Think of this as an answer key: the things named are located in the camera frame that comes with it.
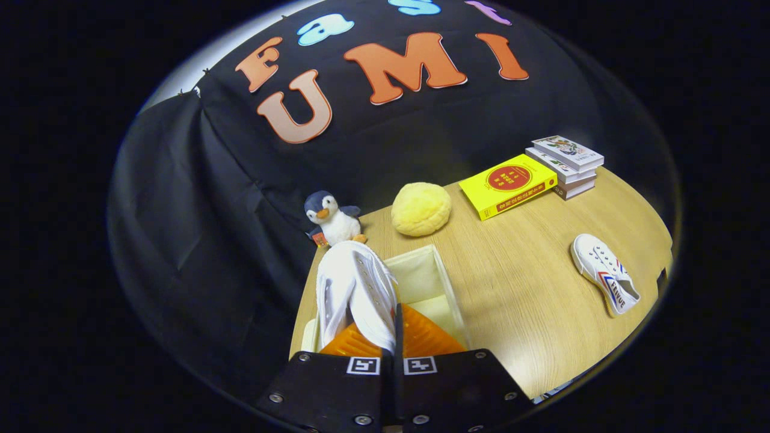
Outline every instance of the black cloth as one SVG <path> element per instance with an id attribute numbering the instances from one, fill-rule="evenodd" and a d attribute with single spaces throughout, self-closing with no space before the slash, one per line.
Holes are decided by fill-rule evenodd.
<path id="1" fill-rule="evenodd" d="M 127 297 L 149 331 L 207 383 L 251 402 L 283 366 L 315 245 L 303 213 L 312 192 L 369 213 L 416 181 L 448 184 L 562 135 L 597 150 L 670 230 L 673 162 L 643 106 L 609 72 L 552 32 L 484 2 L 501 25 L 463 2 L 409 16 L 382 1 L 327 0 L 254 35 L 187 92 L 142 112 L 127 134 L 109 196 L 109 236 Z M 356 24 L 314 45 L 297 29 L 340 13 Z M 344 52 L 375 42 L 403 54 L 407 37 L 438 32 L 462 86 L 425 85 L 382 106 Z M 502 35 L 529 73 L 507 81 L 478 32 Z M 235 67 L 273 36 L 279 70 L 256 92 Z M 303 144 L 285 143 L 256 107 L 275 92 L 298 123 L 310 108 L 289 82 L 316 69 L 333 119 Z"/>

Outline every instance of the purple letter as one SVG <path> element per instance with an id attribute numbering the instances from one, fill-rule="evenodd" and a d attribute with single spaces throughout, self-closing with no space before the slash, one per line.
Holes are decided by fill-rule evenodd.
<path id="1" fill-rule="evenodd" d="M 479 2 L 466 2 L 466 3 L 471 6 L 476 6 L 476 8 L 481 11 L 481 13 L 483 13 L 484 15 L 488 16 L 489 18 L 492 18 L 493 20 L 501 24 L 511 25 L 510 21 L 506 20 L 505 18 L 501 18 L 498 14 L 495 13 L 497 11 L 490 8 L 489 6 L 482 5 Z"/>

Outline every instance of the blue letter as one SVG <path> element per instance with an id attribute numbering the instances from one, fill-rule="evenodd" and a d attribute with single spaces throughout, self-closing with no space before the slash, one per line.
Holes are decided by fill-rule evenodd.
<path id="1" fill-rule="evenodd" d="M 430 0 L 387 0 L 387 2 L 394 6 L 401 6 L 398 12 L 407 15 L 435 15 L 441 12 L 441 8 Z"/>
<path id="2" fill-rule="evenodd" d="M 340 14 L 325 15 L 303 25 L 297 35 L 302 35 L 300 45 L 312 45 L 323 41 L 330 35 L 347 32 L 353 27 L 353 24 L 355 23 L 352 21 L 345 21 L 345 18 Z"/>

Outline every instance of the tag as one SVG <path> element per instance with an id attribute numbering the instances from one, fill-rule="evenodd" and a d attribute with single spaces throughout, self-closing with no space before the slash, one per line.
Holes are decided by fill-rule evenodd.
<path id="1" fill-rule="evenodd" d="M 323 232 L 314 234 L 313 240 L 316 242 L 316 245 L 319 248 L 329 245 L 329 243 L 326 241 L 325 236 L 323 235 Z"/>

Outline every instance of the white sneaker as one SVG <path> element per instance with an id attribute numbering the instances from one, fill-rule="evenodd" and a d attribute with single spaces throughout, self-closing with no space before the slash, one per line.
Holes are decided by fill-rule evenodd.
<path id="1" fill-rule="evenodd" d="M 385 263 L 361 242 L 346 240 L 331 247 L 318 263 L 316 279 L 322 347 L 352 319 L 367 340 L 393 352 L 397 305 L 394 283 L 396 279 Z"/>
<path id="2" fill-rule="evenodd" d="M 641 296 L 628 271 L 596 236 L 586 233 L 577 236 L 570 252 L 581 275 L 602 289 L 613 315 L 623 314 L 639 302 Z"/>

